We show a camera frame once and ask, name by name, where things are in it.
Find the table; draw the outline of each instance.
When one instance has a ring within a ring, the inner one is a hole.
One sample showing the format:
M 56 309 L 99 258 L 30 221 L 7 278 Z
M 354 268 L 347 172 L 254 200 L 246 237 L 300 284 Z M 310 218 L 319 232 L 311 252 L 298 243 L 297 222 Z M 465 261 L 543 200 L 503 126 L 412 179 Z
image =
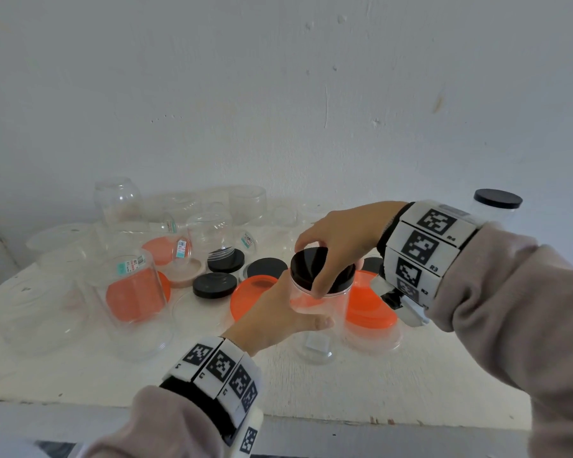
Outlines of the table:
M 38 273 L 32 265 L 12 280 Z M 208 303 L 185 289 L 170 303 L 178 333 L 143 363 L 117 358 L 96 319 L 81 339 L 42 357 L 19 358 L 0 338 L 0 431 L 89 441 L 122 424 L 138 389 L 158 384 L 196 339 L 229 320 L 229 299 Z M 526 456 L 528 396 L 485 373 L 454 334 L 400 325 L 401 346 L 381 357 L 344 346 L 334 362 L 312 366 L 285 343 L 258 354 L 266 425 L 255 452 Z

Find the beige sleeve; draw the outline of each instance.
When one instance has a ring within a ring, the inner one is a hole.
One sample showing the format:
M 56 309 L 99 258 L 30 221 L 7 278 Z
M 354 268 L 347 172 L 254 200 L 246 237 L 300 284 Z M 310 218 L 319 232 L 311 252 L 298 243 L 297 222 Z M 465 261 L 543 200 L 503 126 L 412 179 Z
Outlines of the beige sleeve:
M 427 315 L 482 368 L 532 400 L 530 455 L 573 458 L 573 267 L 550 246 L 486 225 Z
M 134 397 L 127 424 L 92 444 L 85 458 L 222 458 L 226 449 L 190 400 L 147 386 Z

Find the black lid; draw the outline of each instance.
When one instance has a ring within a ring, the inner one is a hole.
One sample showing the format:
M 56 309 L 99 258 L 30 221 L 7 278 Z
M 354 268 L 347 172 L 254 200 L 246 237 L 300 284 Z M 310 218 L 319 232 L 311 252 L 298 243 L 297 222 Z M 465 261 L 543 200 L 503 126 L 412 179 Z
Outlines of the black lid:
M 380 273 L 380 267 L 384 263 L 382 257 L 367 257 L 363 262 L 363 270 L 366 272 L 372 272 L 376 275 Z
M 475 192 L 474 199 L 480 204 L 499 209 L 517 209 L 522 204 L 520 196 L 500 189 L 479 189 Z
M 246 277 L 250 278 L 256 275 L 267 275 L 270 277 L 280 278 L 280 275 L 282 275 L 282 272 L 286 269 L 288 269 L 288 266 L 282 260 L 267 257 L 252 262 L 246 270 Z
M 244 265 L 244 252 L 240 249 L 234 249 L 233 254 L 222 259 L 208 261 L 208 269 L 211 272 L 233 273 L 241 269 L 242 265 Z
M 220 299 L 233 294 L 237 279 L 229 273 L 206 273 L 193 280 L 193 294 L 204 299 Z
M 310 291 L 312 282 L 318 276 L 327 258 L 326 247 L 310 247 L 299 251 L 291 259 L 291 278 L 300 287 Z M 344 268 L 327 294 L 346 291 L 354 281 L 354 264 Z

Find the white tabletop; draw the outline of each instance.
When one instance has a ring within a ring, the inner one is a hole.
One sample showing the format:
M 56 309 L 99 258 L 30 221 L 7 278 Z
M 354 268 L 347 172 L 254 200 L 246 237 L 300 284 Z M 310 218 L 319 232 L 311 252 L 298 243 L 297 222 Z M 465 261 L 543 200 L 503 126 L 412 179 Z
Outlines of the white tabletop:
M 17 279 L 38 273 L 32 266 Z M 6 286 L 0 286 L 0 300 Z M 170 302 L 177 335 L 146 362 L 116 357 L 98 319 L 82 338 L 42 357 L 18 357 L 0 338 L 0 400 L 129 406 L 138 389 L 158 384 L 197 338 L 224 330 L 228 299 L 208 303 L 185 289 L 173 290 Z M 261 352 L 255 361 L 265 377 L 262 409 L 267 415 L 347 424 L 530 428 L 528 396 L 485 373 L 454 334 L 433 324 L 400 325 L 401 346 L 379 357 L 343 346 L 334 362 L 312 366 L 285 343 Z

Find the white wall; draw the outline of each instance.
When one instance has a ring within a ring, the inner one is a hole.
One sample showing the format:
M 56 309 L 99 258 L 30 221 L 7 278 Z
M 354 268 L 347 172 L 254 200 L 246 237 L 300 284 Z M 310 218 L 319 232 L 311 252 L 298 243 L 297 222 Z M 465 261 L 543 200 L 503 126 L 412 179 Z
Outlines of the white wall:
M 573 0 L 0 0 L 16 259 L 113 174 L 344 206 L 497 187 L 573 261 Z

